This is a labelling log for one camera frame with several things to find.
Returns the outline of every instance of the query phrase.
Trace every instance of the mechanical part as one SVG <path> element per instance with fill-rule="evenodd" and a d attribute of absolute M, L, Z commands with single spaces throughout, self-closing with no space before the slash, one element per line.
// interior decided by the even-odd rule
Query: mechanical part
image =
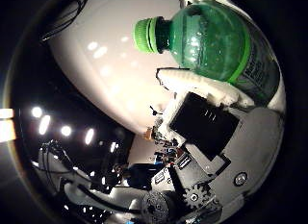
<path fill-rule="evenodd" d="M 208 190 L 201 184 L 185 189 L 184 201 L 191 209 L 200 209 L 209 202 Z"/>
<path fill-rule="evenodd" d="M 166 224 L 174 217 L 173 202 L 161 192 L 148 192 L 143 197 L 141 207 L 141 214 L 146 223 Z"/>
<path fill-rule="evenodd" d="M 158 172 L 151 181 L 152 189 L 156 191 L 175 191 L 169 168 L 163 168 Z"/>
<path fill-rule="evenodd" d="M 247 179 L 248 177 L 246 173 L 239 173 L 234 179 L 234 185 L 240 187 L 247 181 Z"/>
<path fill-rule="evenodd" d="M 175 161 L 174 168 L 183 188 L 189 188 L 200 182 L 209 182 L 213 178 L 206 174 L 193 156 L 187 153 Z"/>

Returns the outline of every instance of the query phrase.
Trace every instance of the white surface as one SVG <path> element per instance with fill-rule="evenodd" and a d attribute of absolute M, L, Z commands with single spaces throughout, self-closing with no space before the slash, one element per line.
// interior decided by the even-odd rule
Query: white surface
<path fill-rule="evenodd" d="M 179 0 L 89 0 L 72 25 L 52 38 L 53 55 L 68 79 L 101 111 L 141 134 L 172 94 L 160 87 L 157 67 L 176 67 L 165 52 L 144 54 L 132 32 L 140 19 L 171 18 Z"/>
<path fill-rule="evenodd" d="M 158 78 L 163 85 L 174 92 L 191 91 L 208 98 L 217 107 L 236 103 L 241 107 L 254 106 L 253 100 L 228 83 L 197 75 L 190 70 L 161 70 Z"/>

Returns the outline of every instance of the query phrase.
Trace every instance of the person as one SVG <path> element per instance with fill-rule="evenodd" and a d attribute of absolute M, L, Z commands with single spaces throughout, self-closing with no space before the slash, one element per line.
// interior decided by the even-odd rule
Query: person
<path fill-rule="evenodd" d="M 164 164 L 135 163 L 131 166 L 128 164 L 117 164 L 114 170 L 117 174 L 126 180 L 129 187 L 151 190 L 152 177 L 165 167 Z"/>

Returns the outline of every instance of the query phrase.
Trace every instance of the white wall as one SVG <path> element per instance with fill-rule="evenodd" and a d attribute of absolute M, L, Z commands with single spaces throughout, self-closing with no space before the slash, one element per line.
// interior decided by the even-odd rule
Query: white wall
<path fill-rule="evenodd" d="M 133 163 L 154 163 L 154 152 L 159 151 L 162 147 L 155 145 L 154 141 L 143 139 L 142 136 L 135 136 L 128 162 Z"/>

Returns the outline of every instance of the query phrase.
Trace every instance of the white plastic part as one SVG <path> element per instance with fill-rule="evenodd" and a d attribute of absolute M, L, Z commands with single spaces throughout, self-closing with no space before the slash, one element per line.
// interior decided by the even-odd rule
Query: white plastic part
<path fill-rule="evenodd" d="M 190 70 L 162 69 L 157 77 L 169 90 L 194 92 L 217 107 L 220 104 L 230 106 L 234 103 L 244 108 L 254 106 L 253 100 L 239 89 L 228 83 L 197 75 Z"/>

